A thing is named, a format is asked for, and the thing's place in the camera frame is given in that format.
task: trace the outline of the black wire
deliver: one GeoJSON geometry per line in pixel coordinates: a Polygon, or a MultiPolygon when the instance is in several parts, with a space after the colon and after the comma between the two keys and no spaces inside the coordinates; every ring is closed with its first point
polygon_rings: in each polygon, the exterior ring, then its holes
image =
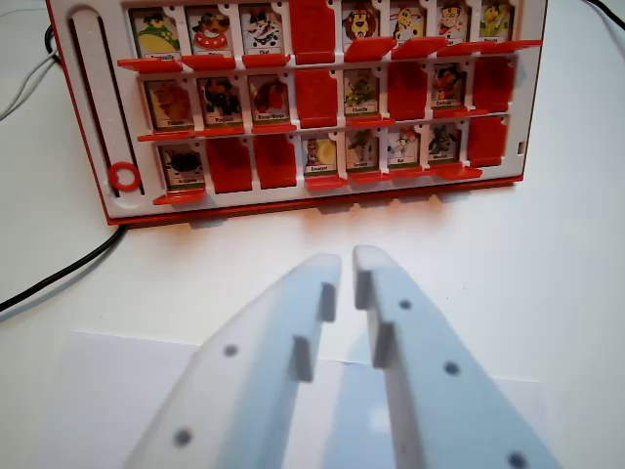
{"type": "Polygon", "coordinates": [[[601,2],[600,0],[586,0],[586,1],[588,3],[592,3],[593,5],[595,5],[602,12],[604,12],[608,18],[614,21],[621,29],[625,30],[625,21],[623,21],[621,18],[615,15],[614,12],[612,12],[611,9],[608,8],[603,2],[601,2]]]}
{"type": "MultiPolygon", "coordinates": [[[[52,51],[54,50],[52,48],[52,39],[54,37],[55,31],[52,29],[52,25],[50,24],[48,26],[48,29],[46,29],[46,33],[43,35],[43,44],[46,46],[46,51],[48,51],[48,54],[52,54],[52,51]]],[[[57,64],[61,65],[61,58],[57,54],[54,54],[52,56],[52,60],[55,61],[57,64]]]]}
{"type": "Polygon", "coordinates": [[[32,285],[30,288],[23,291],[22,293],[17,294],[13,298],[9,298],[8,300],[0,303],[0,313],[11,308],[12,306],[17,305],[18,303],[34,295],[39,290],[44,289],[46,286],[54,283],[55,281],[60,280],[61,278],[80,269],[84,265],[96,259],[101,254],[104,254],[105,252],[107,252],[108,249],[112,249],[119,243],[119,241],[121,241],[121,239],[124,237],[127,231],[128,231],[128,225],[120,225],[117,231],[109,239],[107,239],[105,242],[103,242],[100,246],[98,246],[96,249],[91,251],[82,259],[79,259],[78,261],[74,262],[72,265],[65,267],[64,269],[56,272],[55,274],[52,274],[48,278],[44,278],[39,283],[32,285]]]}

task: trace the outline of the red plastic ring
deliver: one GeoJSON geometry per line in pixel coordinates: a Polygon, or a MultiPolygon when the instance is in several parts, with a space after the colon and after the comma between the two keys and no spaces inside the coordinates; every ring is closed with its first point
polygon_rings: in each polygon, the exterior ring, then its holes
{"type": "Polygon", "coordinates": [[[128,163],[126,161],[119,161],[108,168],[108,181],[110,184],[116,188],[118,191],[123,192],[132,192],[136,191],[141,184],[141,175],[139,174],[139,169],[133,163],[128,163]],[[121,184],[119,182],[119,176],[117,173],[120,169],[127,169],[131,173],[133,173],[133,182],[130,184],[121,184]]]}

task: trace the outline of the character card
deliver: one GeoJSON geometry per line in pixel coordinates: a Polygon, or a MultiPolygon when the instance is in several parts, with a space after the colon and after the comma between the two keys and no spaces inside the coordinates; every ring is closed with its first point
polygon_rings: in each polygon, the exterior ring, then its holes
{"type": "Polygon", "coordinates": [[[449,44],[465,42],[469,35],[469,9],[464,3],[444,0],[437,8],[438,35],[449,44]]]}
{"type": "Polygon", "coordinates": [[[284,54],[282,20],[271,4],[241,5],[239,13],[245,54],[284,54]]]}
{"type": "Polygon", "coordinates": [[[347,171],[357,172],[379,167],[378,138],[371,130],[345,134],[347,171]]]}
{"type": "Polygon", "coordinates": [[[426,11],[418,1],[391,2],[391,31],[397,44],[425,36],[426,11]]]}
{"type": "Polygon", "coordinates": [[[428,162],[452,163],[460,157],[460,131],[453,123],[430,125],[428,162]]]}
{"type": "Polygon", "coordinates": [[[419,166],[419,134],[411,126],[389,131],[389,168],[419,166]]]}
{"type": "Polygon", "coordinates": [[[187,90],[176,80],[147,81],[146,93],[154,130],[193,128],[187,90]]]}
{"type": "Polygon", "coordinates": [[[206,127],[226,127],[241,125],[241,100],[239,91],[229,78],[199,78],[199,96],[202,100],[202,113],[206,127]]]}
{"type": "Polygon", "coordinates": [[[503,2],[484,2],[481,4],[479,21],[479,40],[487,42],[505,42],[512,37],[513,8],[503,2]]]}
{"type": "Polygon", "coordinates": [[[345,116],[369,115],[378,112],[380,92],[378,78],[370,68],[343,72],[345,116]]]}
{"type": "Polygon", "coordinates": [[[465,99],[465,77],[459,64],[435,64],[432,108],[461,106],[465,99]]]}
{"type": "Polygon", "coordinates": [[[158,147],[168,191],[203,189],[204,171],[197,151],[188,144],[158,147]]]}
{"type": "Polygon", "coordinates": [[[336,174],[336,142],[327,134],[302,137],[302,152],[306,166],[304,176],[336,174]]]}
{"type": "Polygon", "coordinates": [[[136,8],[129,14],[138,57],[165,60],[181,57],[176,22],[162,8],[136,8]]]}
{"type": "Polygon", "coordinates": [[[250,76],[249,82],[254,124],[290,121],[287,87],[277,75],[250,76]]]}
{"type": "Polygon", "coordinates": [[[380,35],[380,12],[370,2],[345,1],[343,9],[343,51],[347,51],[357,37],[380,35]]]}
{"type": "Polygon", "coordinates": [[[197,55],[232,57],[230,18],[215,6],[187,7],[188,35],[197,55]]]}

